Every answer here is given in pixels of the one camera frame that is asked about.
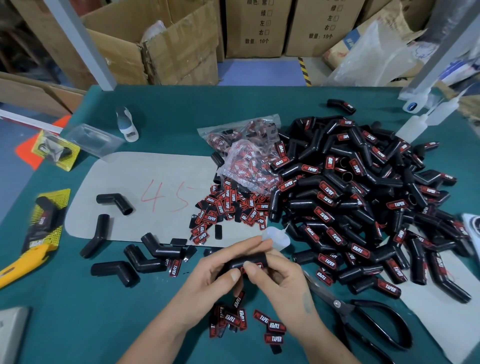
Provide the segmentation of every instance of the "forearm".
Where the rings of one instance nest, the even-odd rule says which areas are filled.
[[[360,364],[345,345],[320,321],[314,336],[300,340],[310,364]]]
[[[174,318],[163,310],[141,333],[118,364],[170,364],[185,339],[186,330],[175,325]]]

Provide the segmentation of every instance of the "clear plastic container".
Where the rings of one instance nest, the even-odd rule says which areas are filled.
[[[65,139],[99,158],[114,153],[125,142],[117,136],[87,124],[75,126],[65,135]]]

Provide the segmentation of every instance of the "person's left hand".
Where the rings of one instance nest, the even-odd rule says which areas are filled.
[[[272,248],[272,244],[271,239],[262,242],[259,235],[200,259],[164,312],[170,317],[174,315],[175,322],[179,323],[184,331],[191,329],[210,311],[214,303],[234,286],[235,297],[242,290],[243,281],[237,268],[229,270],[215,280],[223,265],[239,256],[266,252]]]

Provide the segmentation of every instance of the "blue logo on bottle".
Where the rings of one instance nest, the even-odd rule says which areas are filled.
[[[407,110],[408,111],[413,111],[417,108],[418,104],[416,102],[412,102],[408,107],[407,107]]]

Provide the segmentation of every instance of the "green table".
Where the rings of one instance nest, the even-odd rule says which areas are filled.
[[[358,110],[354,119],[360,124],[381,120],[385,128],[398,130],[408,118],[401,111],[402,101],[396,99],[398,92],[396,88],[195,86],[118,86],[114,92],[102,92],[99,87],[92,87],[67,129],[85,122],[120,136],[114,110],[116,106],[126,106],[134,117],[140,140],[126,143],[124,151],[208,156],[212,150],[198,136],[198,127],[275,113],[280,114],[285,125],[297,117],[336,114],[336,110],[326,108],[328,98],[352,103]],[[442,145],[428,154],[427,166],[459,178],[457,185],[451,188],[454,193],[445,203],[445,210],[480,214],[480,194],[472,193],[480,180],[477,162],[480,141],[468,122],[455,114],[440,126],[429,128],[418,141],[432,140],[438,140]],[[0,226],[0,267],[6,267],[18,258],[36,195],[71,188],[72,200],[95,161],[96,158],[83,155],[70,172],[42,163]],[[169,278],[165,272],[141,275],[141,282],[127,289],[117,277],[90,276],[90,266],[95,262],[124,260],[122,251],[127,244],[112,242],[99,256],[90,260],[79,255],[85,244],[86,240],[64,232],[53,259],[0,290],[0,309],[13,306],[33,309],[19,363],[115,362],[168,303],[203,252],[199,249],[190,262],[182,265],[177,278]],[[296,251],[307,248],[299,242],[293,246]],[[468,262],[478,276],[478,267],[472,263]],[[307,269],[311,273],[315,271],[314,266],[307,266]],[[335,285],[333,291],[341,299],[352,298],[340,285]],[[408,352],[393,350],[377,340],[375,334],[370,335],[397,364],[448,363],[421,322],[401,301],[388,299],[371,290],[359,297],[388,303],[408,322],[415,341]],[[231,297],[224,297],[226,303],[231,300]],[[331,309],[319,299],[314,300],[320,316],[332,327],[334,316]],[[211,340],[204,320],[189,332],[177,362],[306,362],[301,347],[288,333],[284,352],[273,357],[270,348],[263,343],[265,328],[253,319],[252,314],[254,309],[259,309],[272,318],[277,316],[265,296],[251,285],[246,286],[244,307],[248,315],[247,331],[236,334],[227,331],[222,339]],[[364,363],[378,362],[356,343],[353,343],[353,351]],[[477,347],[466,363],[478,363],[479,358],[480,349]]]

